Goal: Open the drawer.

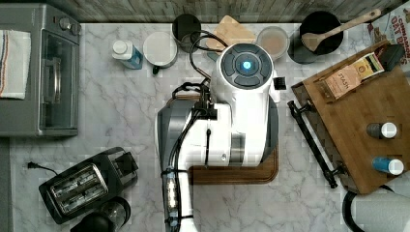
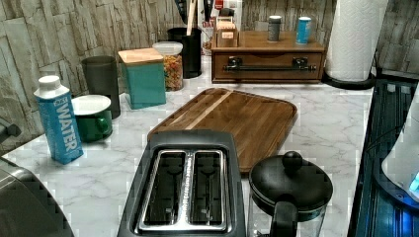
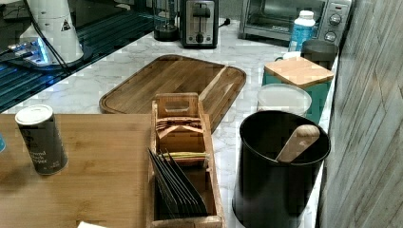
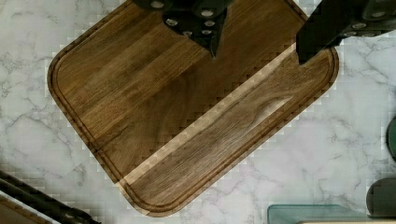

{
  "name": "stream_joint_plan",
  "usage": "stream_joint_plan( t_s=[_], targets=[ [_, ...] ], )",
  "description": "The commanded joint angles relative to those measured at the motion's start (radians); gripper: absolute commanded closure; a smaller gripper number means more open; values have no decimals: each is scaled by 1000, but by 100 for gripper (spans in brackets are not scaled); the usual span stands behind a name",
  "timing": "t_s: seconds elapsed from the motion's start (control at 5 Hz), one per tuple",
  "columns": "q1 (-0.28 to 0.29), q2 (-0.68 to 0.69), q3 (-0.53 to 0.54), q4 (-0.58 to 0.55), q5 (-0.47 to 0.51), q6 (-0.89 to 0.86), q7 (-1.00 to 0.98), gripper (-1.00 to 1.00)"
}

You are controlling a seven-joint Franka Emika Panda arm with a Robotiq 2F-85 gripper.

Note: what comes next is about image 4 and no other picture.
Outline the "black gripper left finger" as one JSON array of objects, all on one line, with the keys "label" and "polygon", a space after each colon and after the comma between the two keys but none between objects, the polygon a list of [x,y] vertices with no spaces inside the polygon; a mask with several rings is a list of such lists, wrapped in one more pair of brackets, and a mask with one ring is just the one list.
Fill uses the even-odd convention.
[{"label": "black gripper left finger", "polygon": [[132,0],[137,6],[161,11],[163,23],[206,49],[215,59],[228,6],[233,0]]}]

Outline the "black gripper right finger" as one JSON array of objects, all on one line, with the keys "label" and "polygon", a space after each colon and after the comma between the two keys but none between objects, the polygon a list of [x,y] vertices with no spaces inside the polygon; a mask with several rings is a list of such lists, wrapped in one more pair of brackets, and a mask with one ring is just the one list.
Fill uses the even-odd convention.
[{"label": "black gripper right finger", "polygon": [[299,64],[343,39],[395,30],[396,0],[322,0],[296,35]]}]

